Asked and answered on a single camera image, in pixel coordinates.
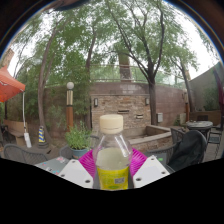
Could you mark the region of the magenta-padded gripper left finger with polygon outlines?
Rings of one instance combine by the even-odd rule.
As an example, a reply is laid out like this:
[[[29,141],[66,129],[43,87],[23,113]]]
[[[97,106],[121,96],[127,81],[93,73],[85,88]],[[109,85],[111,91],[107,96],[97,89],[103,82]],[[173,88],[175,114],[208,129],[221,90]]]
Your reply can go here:
[[[78,186],[92,189],[96,166],[94,163],[92,150],[85,153],[79,160],[71,159],[59,173],[59,176]]]

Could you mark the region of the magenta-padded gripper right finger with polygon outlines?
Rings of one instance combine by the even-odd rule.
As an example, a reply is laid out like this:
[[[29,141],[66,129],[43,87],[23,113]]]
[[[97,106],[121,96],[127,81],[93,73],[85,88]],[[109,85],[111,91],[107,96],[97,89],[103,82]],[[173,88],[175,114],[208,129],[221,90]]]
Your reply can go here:
[[[170,174],[155,155],[147,157],[136,149],[133,150],[129,172],[130,189],[141,188]]]

